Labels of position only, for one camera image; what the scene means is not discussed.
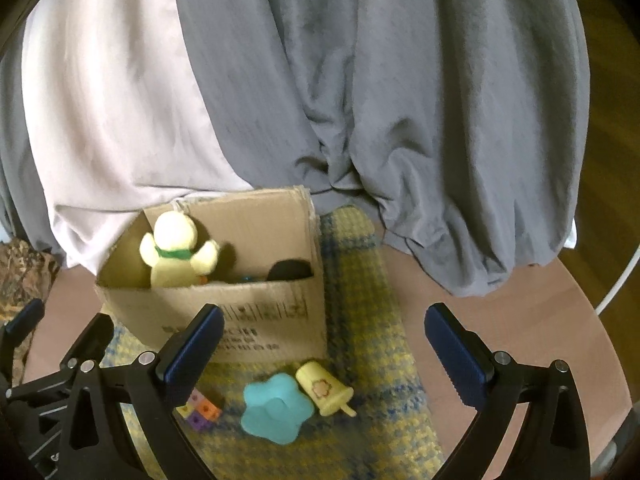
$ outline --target open cardboard box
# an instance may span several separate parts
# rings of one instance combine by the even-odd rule
[[[171,209],[188,214],[199,248],[208,238],[222,247],[207,285],[150,288],[140,240]],[[288,282],[237,283],[265,277],[290,258],[310,262],[313,276]],[[233,193],[145,209],[111,249],[95,288],[104,309],[143,344],[158,350],[206,303],[222,308],[225,337],[216,362],[272,362],[326,356],[324,288],[318,217],[303,187]]]

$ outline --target green collar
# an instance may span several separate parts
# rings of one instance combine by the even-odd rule
[[[178,251],[163,251],[160,247],[156,246],[156,251],[161,258],[173,258],[174,260],[191,260],[193,254],[188,249],[181,249]]]

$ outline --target turquoise star-shaped object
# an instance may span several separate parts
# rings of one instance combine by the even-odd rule
[[[242,429],[284,446],[291,444],[302,423],[314,414],[314,404],[298,389],[296,380],[277,374],[264,383],[244,388],[246,410],[240,419]]]

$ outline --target metal screw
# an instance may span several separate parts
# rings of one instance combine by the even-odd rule
[[[569,365],[562,361],[562,359],[558,359],[558,361],[556,361],[556,370],[564,374],[569,371]]]
[[[80,371],[84,373],[90,372],[94,369],[94,366],[95,365],[93,361],[85,361],[80,365]]]
[[[156,354],[154,354],[153,352],[144,352],[143,354],[140,354],[140,357],[138,357],[138,362],[141,365],[149,365],[154,361],[155,358]]]
[[[499,365],[508,365],[511,362],[511,356],[502,350],[495,353],[494,359]]]

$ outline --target yellow and blue plaid cloth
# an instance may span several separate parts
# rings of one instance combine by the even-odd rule
[[[373,225],[353,207],[321,219],[329,360],[356,394],[358,415],[316,413],[288,446],[245,434],[242,390],[299,364],[209,364],[197,388],[225,397],[207,433],[184,431],[219,480],[424,480],[443,463],[427,400],[389,287]],[[145,348],[122,326],[102,363],[128,364]],[[164,478],[132,410],[127,423],[149,474]]]

